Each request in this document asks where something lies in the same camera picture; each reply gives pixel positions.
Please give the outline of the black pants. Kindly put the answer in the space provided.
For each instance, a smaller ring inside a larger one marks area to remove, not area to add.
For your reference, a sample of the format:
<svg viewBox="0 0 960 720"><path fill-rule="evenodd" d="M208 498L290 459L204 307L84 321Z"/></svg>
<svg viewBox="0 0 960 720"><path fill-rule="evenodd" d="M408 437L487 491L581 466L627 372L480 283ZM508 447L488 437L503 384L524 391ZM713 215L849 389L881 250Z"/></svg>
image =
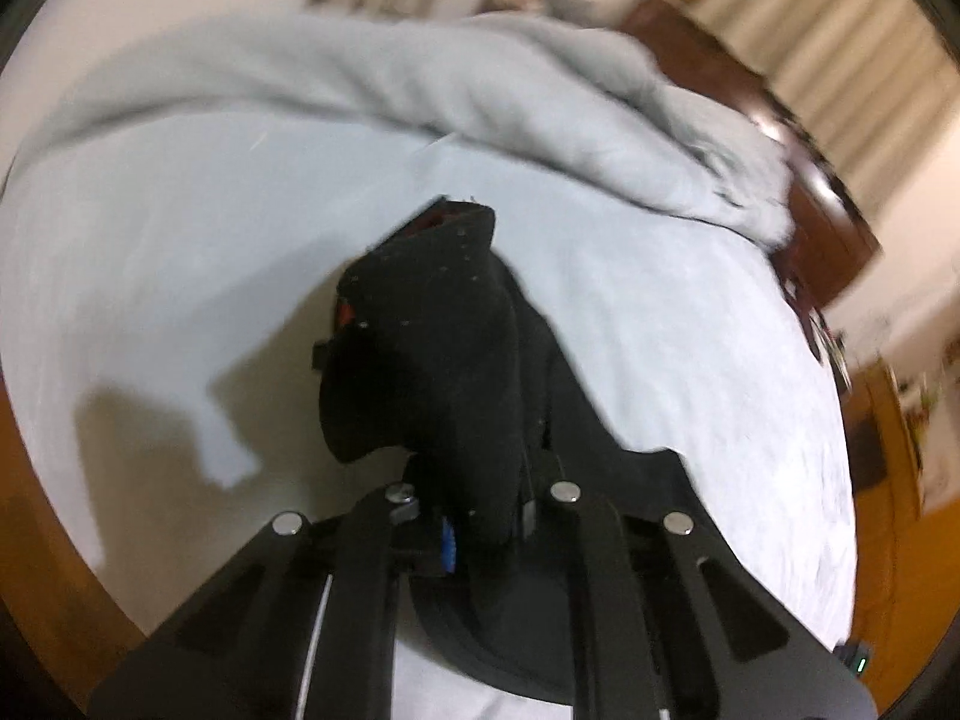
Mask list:
<svg viewBox="0 0 960 720"><path fill-rule="evenodd" d="M320 426L343 463L404 449L405 479L446 520L448 570L410 585L431 645L480 683L566 704L568 590L535 502L567 479L644 520L709 517L675 452L612 436L493 252L494 223L434 200L343 273Z"/></svg>

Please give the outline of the light blue bed sheet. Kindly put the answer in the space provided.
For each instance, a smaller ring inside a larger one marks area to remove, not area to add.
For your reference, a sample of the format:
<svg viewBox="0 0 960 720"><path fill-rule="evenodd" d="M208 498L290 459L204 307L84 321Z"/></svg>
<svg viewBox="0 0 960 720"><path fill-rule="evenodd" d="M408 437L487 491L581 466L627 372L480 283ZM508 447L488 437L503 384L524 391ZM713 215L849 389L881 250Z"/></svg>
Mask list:
<svg viewBox="0 0 960 720"><path fill-rule="evenodd" d="M3 193L14 414L122 610L151 635L275 515L410 484L404 449L332 455L319 388L343 273L438 199L493 211L493 252L612 436L675 452L701 526L838 658L856 570L838 395L758 245L459 138L251 106L94 133ZM417 578L387 718L578 718L456 670Z"/></svg>

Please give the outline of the dark wooden headboard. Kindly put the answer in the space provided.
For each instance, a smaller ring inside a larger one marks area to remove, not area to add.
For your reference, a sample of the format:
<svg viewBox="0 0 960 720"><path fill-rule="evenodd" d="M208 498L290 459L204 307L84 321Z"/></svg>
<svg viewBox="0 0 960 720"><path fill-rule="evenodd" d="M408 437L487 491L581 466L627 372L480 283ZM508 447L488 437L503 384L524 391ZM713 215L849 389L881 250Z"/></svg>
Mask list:
<svg viewBox="0 0 960 720"><path fill-rule="evenodd" d="M827 309L850 288L880 244L850 192L796 114L765 76L688 15L677 0L638 0L620 31L644 44L675 85L711 99L750 122L750 142L789 172L786 203L793 237L773 257L785 277Z"/></svg>

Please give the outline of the grey duvet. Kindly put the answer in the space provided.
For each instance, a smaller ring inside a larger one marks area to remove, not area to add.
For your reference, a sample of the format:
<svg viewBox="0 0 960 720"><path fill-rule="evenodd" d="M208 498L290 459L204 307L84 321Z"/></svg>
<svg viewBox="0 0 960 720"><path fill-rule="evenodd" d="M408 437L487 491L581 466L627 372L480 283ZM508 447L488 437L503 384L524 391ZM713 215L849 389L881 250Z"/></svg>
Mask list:
<svg viewBox="0 0 960 720"><path fill-rule="evenodd" d="M336 11L194 21L93 68L11 167L179 107L242 103L466 138L763 250L793 235L789 172L750 142L750 122L675 85L635 37L516 11L449 23Z"/></svg>

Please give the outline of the beige curtain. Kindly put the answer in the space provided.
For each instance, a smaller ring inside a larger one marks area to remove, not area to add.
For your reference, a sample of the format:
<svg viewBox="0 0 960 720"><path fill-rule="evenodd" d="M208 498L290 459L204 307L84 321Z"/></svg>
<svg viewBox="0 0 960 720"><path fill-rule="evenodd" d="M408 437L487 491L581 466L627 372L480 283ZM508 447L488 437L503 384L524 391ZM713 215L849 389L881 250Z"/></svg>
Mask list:
<svg viewBox="0 0 960 720"><path fill-rule="evenodd" d="M692 0L871 220L950 125L958 67L916 0Z"/></svg>

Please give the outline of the wooden bed frame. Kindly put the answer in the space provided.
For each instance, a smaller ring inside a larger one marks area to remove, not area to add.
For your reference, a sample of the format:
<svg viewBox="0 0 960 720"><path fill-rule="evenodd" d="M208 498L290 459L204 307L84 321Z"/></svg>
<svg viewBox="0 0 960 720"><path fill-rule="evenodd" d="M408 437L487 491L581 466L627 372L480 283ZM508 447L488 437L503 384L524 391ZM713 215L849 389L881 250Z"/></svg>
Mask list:
<svg viewBox="0 0 960 720"><path fill-rule="evenodd" d="M2 400L2 616L13 645L78 712L143 642L80 556Z"/></svg>

